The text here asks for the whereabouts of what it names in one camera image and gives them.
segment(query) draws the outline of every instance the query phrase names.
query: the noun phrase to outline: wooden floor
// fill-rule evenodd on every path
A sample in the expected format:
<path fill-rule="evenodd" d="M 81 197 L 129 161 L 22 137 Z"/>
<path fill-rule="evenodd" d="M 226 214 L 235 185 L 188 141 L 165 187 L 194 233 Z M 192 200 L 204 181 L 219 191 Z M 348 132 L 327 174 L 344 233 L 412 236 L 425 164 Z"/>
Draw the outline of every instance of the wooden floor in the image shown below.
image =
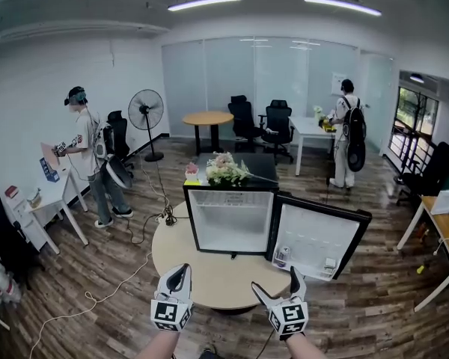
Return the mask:
<path fill-rule="evenodd" d="M 171 204 L 184 200 L 184 167 L 194 154 L 193 140 L 161 139 L 156 147 L 165 153 L 160 171 Z M 137 239 L 145 217 L 160 212 L 162 198 L 155 195 L 135 162 L 135 185 L 126 192 L 135 217 L 130 228 Z M 146 164 L 158 189 L 154 164 Z M 326 153 L 304 150 L 301 176 L 295 165 L 281 159 L 278 165 L 281 190 L 311 200 L 326 200 Z M 357 174 L 352 193 L 330 188 L 328 203 L 348 209 L 364 209 L 373 221 L 339 280 L 308 281 L 310 322 L 306 334 L 329 358 L 449 358 L 449 288 L 421 312 L 413 307 L 448 275 L 449 263 L 443 249 L 437 257 L 435 237 L 425 247 L 412 237 L 404 254 L 395 246 L 412 218 L 407 206 L 394 202 L 400 187 L 392 180 L 395 172 L 377 154 L 369 152 L 366 166 Z M 156 223 L 146 228 L 144 242 L 130 243 L 126 221 L 117 220 L 107 230 L 93 222 L 97 208 L 87 194 L 90 211 L 74 206 L 76 219 L 90 240 L 80 242 L 68 221 L 53 225 L 49 233 L 60 255 L 45 247 L 40 253 L 46 271 L 34 271 L 32 291 L 25 291 L 18 308 L 7 307 L 0 315 L 12 326 L 0 329 L 0 358 L 28 358 L 42 323 L 53 316 L 77 313 L 92 305 L 85 291 L 101 299 L 133 273 L 150 251 Z M 428 263 L 423 274 L 416 268 Z M 158 277 L 153 258 L 148 266 L 92 313 L 75 319 L 49 323 L 33 358 L 134 358 L 156 333 L 150 324 L 150 299 Z M 257 307 L 241 316 L 222 316 L 197 307 L 177 350 L 178 359 L 198 358 L 205 342 L 213 342 L 225 358 L 255 358 L 270 331 L 265 310 Z M 262 358 L 288 358 L 283 343 L 274 338 Z"/>

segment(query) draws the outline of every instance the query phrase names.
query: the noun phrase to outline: black chair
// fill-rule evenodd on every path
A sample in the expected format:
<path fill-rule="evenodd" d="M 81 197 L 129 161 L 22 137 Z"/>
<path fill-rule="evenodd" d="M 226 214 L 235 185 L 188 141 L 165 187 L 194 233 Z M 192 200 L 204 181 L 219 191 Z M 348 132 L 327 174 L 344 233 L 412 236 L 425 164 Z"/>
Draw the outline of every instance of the black chair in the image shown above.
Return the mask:
<path fill-rule="evenodd" d="M 16 282 L 24 282 L 27 289 L 30 289 L 28 271 L 34 266 L 41 267 L 42 270 L 45 270 L 37 260 L 37 253 L 37 250 L 26 242 L 20 223 L 16 221 L 13 225 L 10 223 L 0 199 L 1 264 L 7 271 L 13 272 L 13 278 Z"/>
<path fill-rule="evenodd" d="M 294 158 L 290 155 L 285 144 L 289 144 L 293 140 L 294 127 L 290 126 L 290 115 L 293 112 L 291 108 L 288 108 L 286 101 L 276 100 L 272 101 L 272 104 L 266 108 L 266 116 L 260 115 L 260 126 L 263 128 L 263 118 L 266 117 L 266 130 L 263 131 L 261 138 L 263 141 L 273 144 L 273 148 L 265 147 L 266 153 L 273 153 L 275 156 L 275 162 L 277 162 L 277 155 L 289 157 L 292 164 Z"/>
<path fill-rule="evenodd" d="M 121 111 L 113 111 L 108 115 L 108 123 L 113 128 L 114 133 L 114 153 L 123 161 L 128 156 L 129 146 L 126 144 L 126 128 L 128 127 L 128 121 L 126 118 L 121 117 Z M 133 163 L 123 164 L 125 168 L 134 169 Z"/>
<path fill-rule="evenodd" d="M 401 190 L 399 192 L 396 204 L 409 202 L 418 199 L 420 195 L 436 196 L 442 189 L 445 180 L 449 177 L 449 145 L 441 142 L 431 156 L 429 163 L 422 172 L 417 174 L 416 167 L 420 164 L 415 159 L 410 161 L 412 173 L 403 174 L 403 182 L 409 191 Z"/>
<path fill-rule="evenodd" d="M 234 116 L 233 131 L 237 137 L 246 139 L 246 142 L 237 141 L 234 144 L 234 151 L 247 149 L 254 153 L 256 146 L 262 146 L 254 142 L 255 138 L 263 134 L 263 130 L 254 126 L 253 111 L 251 103 L 247 101 L 246 96 L 231 97 L 231 103 L 227 104 L 227 108 Z"/>

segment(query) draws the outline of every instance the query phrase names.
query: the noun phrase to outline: round wooden table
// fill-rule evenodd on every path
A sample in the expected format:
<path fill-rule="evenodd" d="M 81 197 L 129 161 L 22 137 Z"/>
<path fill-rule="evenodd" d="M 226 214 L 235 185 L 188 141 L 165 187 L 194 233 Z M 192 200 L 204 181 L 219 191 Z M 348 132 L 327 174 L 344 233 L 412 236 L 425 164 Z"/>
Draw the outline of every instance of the round wooden table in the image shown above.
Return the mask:
<path fill-rule="evenodd" d="M 211 129 L 211 149 L 203 150 L 208 153 L 222 152 L 223 149 L 219 147 L 219 129 L 218 125 L 229 123 L 234 119 L 231 113 L 223 111 L 200 111 L 199 113 L 187 114 L 183 118 L 183 122 L 195 127 L 196 138 L 196 154 L 201 153 L 200 147 L 200 126 L 209 126 Z"/>
<path fill-rule="evenodd" d="M 177 217 L 187 217 L 186 203 L 177 206 Z M 153 237 L 153 262 L 158 274 L 183 263 L 192 268 L 192 300 L 203 307 L 226 314 L 249 311 L 260 302 L 251 282 L 260 284 L 271 296 L 285 290 L 291 281 L 288 272 L 277 269 L 258 255 L 201 253 L 196 250 L 189 219 L 178 219 L 172 226 L 160 221 Z"/>

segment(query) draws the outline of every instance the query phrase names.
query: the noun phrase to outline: mini fridge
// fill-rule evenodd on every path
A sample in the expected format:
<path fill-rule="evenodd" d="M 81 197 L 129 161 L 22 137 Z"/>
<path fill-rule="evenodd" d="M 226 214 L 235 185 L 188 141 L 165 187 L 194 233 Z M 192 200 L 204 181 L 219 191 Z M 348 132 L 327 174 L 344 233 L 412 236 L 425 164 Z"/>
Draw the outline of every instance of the mini fridge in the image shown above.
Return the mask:
<path fill-rule="evenodd" d="M 268 180 L 254 178 L 244 187 L 219 188 L 209 186 L 204 178 L 201 185 L 184 185 L 196 248 L 208 253 L 264 255 L 281 269 L 295 266 L 303 275 L 337 278 L 372 215 L 279 191 L 269 181 L 276 180 L 272 156 L 243 153 L 233 157 L 238 163 L 243 159 L 253 174 Z"/>

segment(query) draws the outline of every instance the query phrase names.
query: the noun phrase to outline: fluorescent light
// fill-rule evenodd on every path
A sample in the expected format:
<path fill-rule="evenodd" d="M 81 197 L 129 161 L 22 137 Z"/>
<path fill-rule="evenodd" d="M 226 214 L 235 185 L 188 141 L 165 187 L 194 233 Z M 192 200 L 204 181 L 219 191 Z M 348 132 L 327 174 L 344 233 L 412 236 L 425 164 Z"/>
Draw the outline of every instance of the fluorescent light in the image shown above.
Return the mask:
<path fill-rule="evenodd" d="M 412 81 L 419 82 L 420 84 L 424 83 L 424 79 L 421 75 L 418 75 L 417 73 L 411 74 L 411 77 L 409 77 Z"/>
<path fill-rule="evenodd" d="M 310 43 L 309 41 L 296 41 L 296 40 L 293 40 L 293 43 L 295 43 L 295 44 L 308 44 L 308 45 L 321 45 L 321 44 L 318 44 L 318 43 Z"/>
<path fill-rule="evenodd" d="M 195 1 L 188 1 L 188 2 L 182 3 L 182 4 L 170 5 L 168 7 L 168 10 L 171 10 L 174 12 L 176 10 L 200 7 L 201 5 L 208 5 L 208 4 L 226 3 L 229 1 L 240 1 L 240 0 L 195 0 Z"/>
<path fill-rule="evenodd" d="M 381 16 L 382 15 L 382 13 L 378 10 L 368 8 L 368 7 L 363 7 L 362 5 L 357 5 L 354 3 L 349 3 L 347 1 L 341 1 L 341 0 L 305 0 L 305 1 L 308 3 L 327 4 L 327 5 L 334 5 L 335 7 L 358 10 L 359 12 L 368 13 L 373 16 Z"/>

